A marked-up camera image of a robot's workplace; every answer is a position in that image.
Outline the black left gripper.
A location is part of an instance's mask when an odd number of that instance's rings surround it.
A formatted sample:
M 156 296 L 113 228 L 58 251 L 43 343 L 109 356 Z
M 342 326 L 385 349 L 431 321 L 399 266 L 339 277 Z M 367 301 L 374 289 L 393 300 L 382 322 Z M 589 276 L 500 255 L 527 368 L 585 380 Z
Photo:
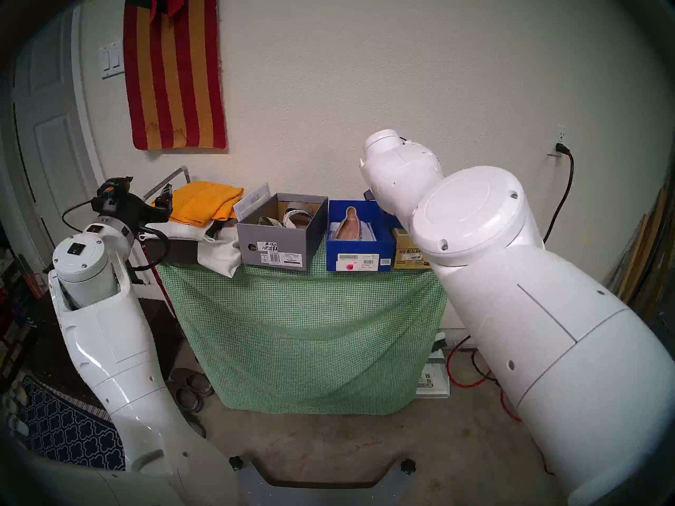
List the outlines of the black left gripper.
M 103 196 L 91 200 L 91 208 L 99 216 L 121 221 L 131 231 L 139 231 L 149 223 L 166 223 L 173 211 L 173 187 L 166 183 L 158 195 L 158 206 L 151 206 L 134 194 L 124 194 L 116 199 Z

